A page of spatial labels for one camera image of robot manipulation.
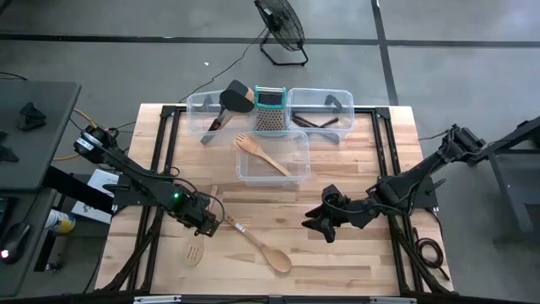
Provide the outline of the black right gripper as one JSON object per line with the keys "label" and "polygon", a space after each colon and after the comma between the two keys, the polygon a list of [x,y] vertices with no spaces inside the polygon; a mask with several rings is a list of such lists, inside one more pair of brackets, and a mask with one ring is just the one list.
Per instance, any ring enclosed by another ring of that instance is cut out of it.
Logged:
{"label": "black right gripper", "polygon": [[352,200],[342,195],[334,185],[323,189],[321,201],[322,205],[305,213],[305,217],[311,219],[301,224],[305,228],[322,231],[328,243],[335,240],[335,227],[350,223],[363,229],[380,214],[374,200]]}

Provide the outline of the large wooden spoon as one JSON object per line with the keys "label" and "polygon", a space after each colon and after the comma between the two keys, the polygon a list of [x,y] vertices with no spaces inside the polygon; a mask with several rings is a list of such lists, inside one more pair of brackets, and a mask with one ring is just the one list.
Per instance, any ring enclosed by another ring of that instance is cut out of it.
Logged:
{"label": "large wooden spoon", "polygon": [[226,215],[225,220],[259,249],[262,256],[267,261],[267,264],[274,270],[281,274],[286,274],[292,269],[292,262],[286,253],[276,247],[271,247],[266,243],[259,241],[233,216]]}

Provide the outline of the wooden spork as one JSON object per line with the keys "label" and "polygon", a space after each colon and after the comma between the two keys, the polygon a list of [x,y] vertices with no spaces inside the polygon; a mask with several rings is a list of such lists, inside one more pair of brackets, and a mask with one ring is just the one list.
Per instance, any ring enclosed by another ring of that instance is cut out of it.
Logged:
{"label": "wooden spork", "polygon": [[281,175],[292,176],[292,173],[290,171],[288,171],[285,167],[283,167],[276,160],[270,157],[262,149],[260,144],[246,133],[237,134],[233,143],[238,149],[242,150],[248,155],[255,156],[259,160],[266,163],[268,166],[272,167],[276,172],[280,173]]}

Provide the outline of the long dark kitchen knife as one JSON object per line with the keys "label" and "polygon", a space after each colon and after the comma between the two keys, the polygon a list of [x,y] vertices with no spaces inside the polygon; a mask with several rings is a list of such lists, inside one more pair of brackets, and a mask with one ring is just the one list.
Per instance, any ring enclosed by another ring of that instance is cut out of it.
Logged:
{"label": "long dark kitchen knife", "polygon": [[[300,118],[300,119],[304,119],[303,117],[300,117],[298,114],[293,113],[293,114],[292,114],[292,121],[293,121],[293,118],[294,118],[294,117],[298,117],[298,118]],[[328,139],[328,140],[329,140],[331,143],[333,143],[333,144],[338,144],[338,143],[340,142],[339,137],[338,137],[335,133],[322,133],[321,136],[322,136],[323,138]]]}

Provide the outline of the black spatula with metal neck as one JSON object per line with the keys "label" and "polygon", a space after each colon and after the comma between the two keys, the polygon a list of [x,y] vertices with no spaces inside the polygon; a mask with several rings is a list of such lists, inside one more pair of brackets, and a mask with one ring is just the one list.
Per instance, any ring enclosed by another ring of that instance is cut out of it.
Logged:
{"label": "black spatula with metal neck", "polygon": [[[244,89],[244,88],[249,88],[247,87],[246,85],[244,85],[243,83],[241,83],[239,80],[237,79],[233,79],[229,85],[227,86],[226,89]],[[202,139],[200,140],[201,144],[203,145],[206,145],[208,144],[216,135],[217,135],[217,131],[207,131],[206,134],[202,137]]]}

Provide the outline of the wooden slotted spatula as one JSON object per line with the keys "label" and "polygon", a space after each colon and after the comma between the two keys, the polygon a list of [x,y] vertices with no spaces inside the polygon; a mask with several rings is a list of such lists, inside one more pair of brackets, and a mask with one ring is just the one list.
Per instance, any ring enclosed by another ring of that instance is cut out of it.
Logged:
{"label": "wooden slotted spatula", "polygon": [[184,264],[189,267],[197,266],[204,254],[204,235],[190,236],[186,241],[183,252]]}

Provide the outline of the clear plastic bin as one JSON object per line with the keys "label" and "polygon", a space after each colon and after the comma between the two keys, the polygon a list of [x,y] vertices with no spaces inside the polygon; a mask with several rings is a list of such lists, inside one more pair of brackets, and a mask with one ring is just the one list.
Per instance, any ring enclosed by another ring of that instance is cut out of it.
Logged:
{"label": "clear plastic bin", "polygon": [[236,175],[250,187],[295,187],[311,175],[310,147],[302,131],[250,131],[240,133],[252,139],[279,169],[240,149]]}
{"label": "clear plastic bin", "polygon": [[[219,115],[221,109],[219,95],[222,91],[224,90],[195,93],[187,97],[187,125],[192,133],[201,138],[206,134],[213,120]],[[249,119],[253,111],[254,109],[250,113],[233,117],[221,130],[234,128],[236,118]]]}
{"label": "clear plastic bin", "polygon": [[[332,106],[324,105],[327,95],[334,95],[339,99],[343,105],[340,112],[333,110]],[[334,117],[339,121],[326,128],[303,128],[292,121],[293,113],[317,125],[322,125]],[[289,130],[306,133],[310,141],[332,144],[321,134],[335,133],[341,142],[355,127],[353,95],[347,90],[293,88],[287,95],[286,123]]]}

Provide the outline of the white paper sheet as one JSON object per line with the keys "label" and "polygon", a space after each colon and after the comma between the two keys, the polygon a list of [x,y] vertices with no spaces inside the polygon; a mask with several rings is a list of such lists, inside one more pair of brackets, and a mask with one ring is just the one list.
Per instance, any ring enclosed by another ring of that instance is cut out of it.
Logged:
{"label": "white paper sheet", "polygon": [[[105,184],[117,184],[119,180],[119,176],[112,174],[108,171],[102,171],[101,169],[95,169],[94,173],[90,177],[87,184],[91,186],[94,189],[97,189],[98,191],[107,194],[109,197],[113,198],[114,194],[113,192],[104,189]],[[71,212],[76,215],[80,215],[92,220],[96,220],[105,224],[111,223],[111,214],[107,214],[104,211],[94,209],[90,207],[89,205],[77,201],[75,205],[73,206]]]}

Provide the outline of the yellow and white can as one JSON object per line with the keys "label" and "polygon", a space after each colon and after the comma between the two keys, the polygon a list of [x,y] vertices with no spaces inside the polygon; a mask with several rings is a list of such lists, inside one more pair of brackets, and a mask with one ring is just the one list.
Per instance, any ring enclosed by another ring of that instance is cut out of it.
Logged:
{"label": "yellow and white can", "polygon": [[67,234],[74,229],[75,225],[76,220],[72,215],[51,209],[44,229],[56,232],[57,234]]}

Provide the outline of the grey side table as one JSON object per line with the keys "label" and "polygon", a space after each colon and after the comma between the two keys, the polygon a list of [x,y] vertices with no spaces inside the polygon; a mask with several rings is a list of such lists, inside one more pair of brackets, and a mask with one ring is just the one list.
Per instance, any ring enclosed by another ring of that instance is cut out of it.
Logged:
{"label": "grey side table", "polygon": [[[0,161],[0,191],[34,191],[45,177],[77,102],[81,85],[74,82],[0,80],[0,143],[19,158]],[[20,110],[28,103],[46,116],[31,131],[18,129]]]}

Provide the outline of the black computer mouse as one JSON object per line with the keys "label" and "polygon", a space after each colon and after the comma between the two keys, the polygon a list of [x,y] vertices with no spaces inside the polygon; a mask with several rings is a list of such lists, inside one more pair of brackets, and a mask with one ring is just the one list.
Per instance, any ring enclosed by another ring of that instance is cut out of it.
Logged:
{"label": "black computer mouse", "polygon": [[21,259],[32,225],[19,222],[10,226],[0,239],[0,262],[13,264]]}

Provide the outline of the dark metal stand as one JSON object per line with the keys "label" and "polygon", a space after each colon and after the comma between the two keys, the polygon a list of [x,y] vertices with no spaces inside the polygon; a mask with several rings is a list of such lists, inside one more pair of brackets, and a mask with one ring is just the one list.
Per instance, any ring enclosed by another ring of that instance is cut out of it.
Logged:
{"label": "dark metal stand", "polygon": [[490,148],[489,162],[517,225],[493,239],[494,245],[540,245],[540,116],[522,122]]}

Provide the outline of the black floor fan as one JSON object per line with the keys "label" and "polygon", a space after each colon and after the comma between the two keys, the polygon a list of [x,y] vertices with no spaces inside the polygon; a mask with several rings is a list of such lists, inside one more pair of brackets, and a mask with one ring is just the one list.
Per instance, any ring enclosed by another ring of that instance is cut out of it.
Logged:
{"label": "black floor fan", "polygon": [[[267,32],[259,43],[260,51],[274,66],[301,66],[304,67],[309,58],[305,52],[305,32],[300,19],[288,0],[254,0],[254,4]],[[268,37],[272,35],[278,44],[290,52],[301,52],[304,56],[302,62],[277,62],[265,50]]]}

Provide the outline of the silver bracket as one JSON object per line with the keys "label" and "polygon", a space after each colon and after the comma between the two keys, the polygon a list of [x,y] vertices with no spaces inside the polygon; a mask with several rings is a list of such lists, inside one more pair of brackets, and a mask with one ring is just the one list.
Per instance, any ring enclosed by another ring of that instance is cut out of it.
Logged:
{"label": "silver bracket", "polygon": [[369,304],[418,304],[414,298],[395,296],[372,296]]}
{"label": "silver bracket", "polygon": [[181,295],[136,296],[132,304],[175,304],[181,302]]}

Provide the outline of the black aluminium rig frame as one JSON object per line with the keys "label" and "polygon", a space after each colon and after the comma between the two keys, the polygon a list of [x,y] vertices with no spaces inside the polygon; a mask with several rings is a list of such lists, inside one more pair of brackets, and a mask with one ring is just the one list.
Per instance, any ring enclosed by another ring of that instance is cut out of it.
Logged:
{"label": "black aluminium rig frame", "polygon": [[360,199],[382,174],[394,175],[419,163],[413,112],[408,106],[371,106],[356,115],[353,132],[340,144],[310,145],[311,174],[295,187],[250,187],[236,175],[236,149],[230,142],[200,145],[182,114],[173,167],[199,190],[216,193],[216,213],[237,219],[259,241],[286,253],[292,269],[281,274],[235,228],[222,224],[204,241],[202,261],[184,264],[182,253],[192,231],[165,216],[150,290],[154,294],[271,296],[395,296],[403,274],[414,287],[418,271],[408,257],[393,256],[388,220],[380,216],[365,228],[343,225],[336,239],[305,228],[305,213],[321,202],[331,184]]}

